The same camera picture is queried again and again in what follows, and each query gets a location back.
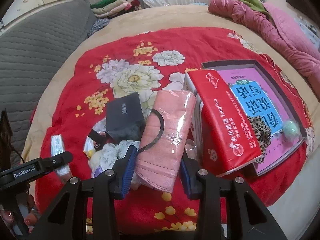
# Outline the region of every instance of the red floral blanket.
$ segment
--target red floral blanket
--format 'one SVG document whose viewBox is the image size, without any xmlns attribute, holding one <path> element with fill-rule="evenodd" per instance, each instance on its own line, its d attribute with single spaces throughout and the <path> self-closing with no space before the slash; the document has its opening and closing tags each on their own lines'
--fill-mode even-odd
<svg viewBox="0 0 320 240">
<path fill-rule="evenodd" d="M 73 175 L 90 178 L 92 171 L 83 153 L 84 142 L 93 125 L 105 116 L 109 101 L 137 91 L 144 114 L 148 115 L 157 90 L 179 90 L 186 72 L 199 69 L 202 62 L 225 59 L 259 61 L 290 99 L 304 127 L 311 127 L 303 100 L 268 55 L 258 54 L 250 42 L 228 29 L 174 28 L 122 38 L 87 51 L 76 63 L 74 77 L 60 96 L 41 157 L 50 156 L 51 136 L 62 134 L 66 150 L 74 156 L 70 165 Z M 261 177 L 246 179 L 267 206 L 292 184 L 309 150 L 304 142 L 278 167 Z M 229 177 L 245 177 L 239 173 Z M 55 173 L 37 180 L 36 202 L 41 212 L 62 186 Z M 140 186 L 136 191 L 131 190 L 123 201 L 115 202 L 118 228 L 132 234 L 194 230 L 198 205 L 198 201 L 186 198 L 179 179 L 172 194 Z"/>
</svg>

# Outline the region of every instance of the green blanket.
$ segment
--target green blanket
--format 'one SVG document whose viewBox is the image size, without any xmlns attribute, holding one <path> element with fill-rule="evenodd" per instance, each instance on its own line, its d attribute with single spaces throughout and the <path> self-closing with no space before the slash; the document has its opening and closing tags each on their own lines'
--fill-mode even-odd
<svg viewBox="0 0 320 240">
<path fill-rule="evenodd" d="M 105 7 L 106 5 L 113 3 L 117 0 L 102 0 L 100 2 L 97 2 L 95 4 L 90 4 L 90 8 L 101 8 L 101 7 Z"/>
<path fill-rule="evenodd" d="M 239 0 L 249 6 L 252 10 L 263 13 L 264 15 L 271 18 L 270 13 L 264 8 L 263 4 L 258 0 Z"/>
</svg>

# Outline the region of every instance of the gray quilted cover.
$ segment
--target gray quilted cover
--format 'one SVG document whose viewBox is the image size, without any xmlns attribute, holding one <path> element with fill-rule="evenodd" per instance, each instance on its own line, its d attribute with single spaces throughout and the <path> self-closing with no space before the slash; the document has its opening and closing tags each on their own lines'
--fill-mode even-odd
<svg viewBox="0 0 320 240">
<path fill-rule="evenodd" d="M 18 152 L 42 93 L 95 20 L 89 0 L 73 0 L 31 15 L 0 36 L 0 110 L 7 109 Z M 17 155 L 11 160 L 16 163 Z"/>
</svg>

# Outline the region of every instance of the pink face mask pack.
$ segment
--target pink face mask pack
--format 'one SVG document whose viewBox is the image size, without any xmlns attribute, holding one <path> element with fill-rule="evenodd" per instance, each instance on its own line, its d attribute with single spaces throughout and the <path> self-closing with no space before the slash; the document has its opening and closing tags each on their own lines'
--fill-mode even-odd
<svg viewBox="0 0 320 240">
<path fill-rule="evenodd" d="M 189 91 L 158 91 L 153 108 L 164 121 L 160 139 L 149 149 L 139 153 L 135 172 L 148 185 L 172 192 L 186 144 L 196 97 Z M 151 113 L 141 138 L 140 149 L 159 134 L 161 121 Z"/>
</svg>

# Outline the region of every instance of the purple fabric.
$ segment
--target purple fabric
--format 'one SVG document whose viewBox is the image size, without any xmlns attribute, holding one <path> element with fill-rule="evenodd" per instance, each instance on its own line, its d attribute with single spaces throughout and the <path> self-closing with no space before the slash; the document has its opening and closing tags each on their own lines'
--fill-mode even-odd
<svg viewBox="0 0 320 240">
<path fill-rule="evenodd" d="M 304 77 L 320 98 L 320 53 L 305 37 L 295 21 L 282 10 L 265 3 L 276 26 L 260 12 L 238 0 L 211 0 L 209 12 L 231 18 L 257 32 Z"/>
</svg>

